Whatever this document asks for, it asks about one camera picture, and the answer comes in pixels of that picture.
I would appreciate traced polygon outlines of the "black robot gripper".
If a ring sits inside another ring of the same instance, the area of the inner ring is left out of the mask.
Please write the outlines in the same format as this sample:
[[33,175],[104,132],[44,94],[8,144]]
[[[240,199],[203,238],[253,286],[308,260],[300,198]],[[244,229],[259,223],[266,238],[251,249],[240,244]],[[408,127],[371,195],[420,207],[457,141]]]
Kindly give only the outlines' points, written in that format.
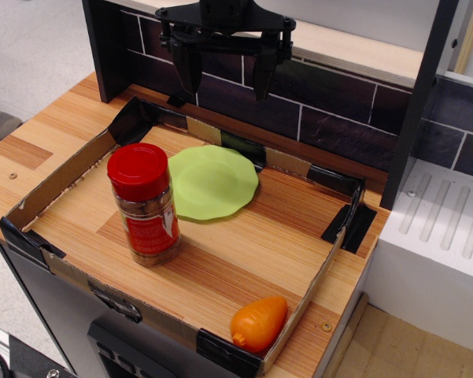
[[296,21],[254,1],[198,1],[161,7],[161,45],[172,60],[183,89],[195,95],[201,83],[201,52],[254,55],[257,102],[268,96],[278,62],[292,57]]

